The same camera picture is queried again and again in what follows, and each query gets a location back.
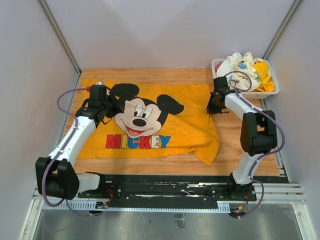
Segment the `yellow pillowcase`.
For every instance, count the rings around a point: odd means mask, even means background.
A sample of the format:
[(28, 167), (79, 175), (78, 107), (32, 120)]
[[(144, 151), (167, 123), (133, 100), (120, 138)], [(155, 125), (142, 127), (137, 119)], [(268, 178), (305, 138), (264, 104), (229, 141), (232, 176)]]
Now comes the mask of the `yellow pillowcase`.
[(79, 159), (159, 158), (193, 153), (210, 165), (220, 140), (206, 107), (205, 84), (122, 83), (106, 86), (123, 108), (101, 123), (82, 147)]

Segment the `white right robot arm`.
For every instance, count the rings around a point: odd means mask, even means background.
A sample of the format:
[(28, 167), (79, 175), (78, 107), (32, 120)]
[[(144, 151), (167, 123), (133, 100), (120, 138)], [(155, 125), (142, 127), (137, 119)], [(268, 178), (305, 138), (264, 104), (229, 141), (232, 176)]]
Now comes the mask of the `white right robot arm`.
[(229, 197), (237, 198), (252, 192), (253, 175), (261, 160), (278, 145), (276, 118), (273, 111), (257, 108), (237, 90), (232, 90), (225, 76), (213, 80), (206, 111), (221, 114), (224, 109), (231, 110), (242, 121), (240, 145), (243, 153), (224, 190)]

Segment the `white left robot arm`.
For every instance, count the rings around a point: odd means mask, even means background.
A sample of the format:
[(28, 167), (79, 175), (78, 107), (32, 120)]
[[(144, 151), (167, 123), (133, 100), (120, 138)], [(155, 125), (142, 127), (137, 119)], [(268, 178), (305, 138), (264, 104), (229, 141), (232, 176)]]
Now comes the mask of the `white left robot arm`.
[(72, 200), (79, 193), (100, 190), (103, 177), (100, 173), (77, 174), (74, 166), (87, 139), (105, 119), (112, 119), (123, 112), (117, 98), (109, 87), (98, 82), (85, 88), (89, 97), (76, 113), (69, 112), (73, 123), (57, 147), (47, 156), (39, 157), (35, 163), (39, 194), (51, 207), (50, 197), (61, 201)]

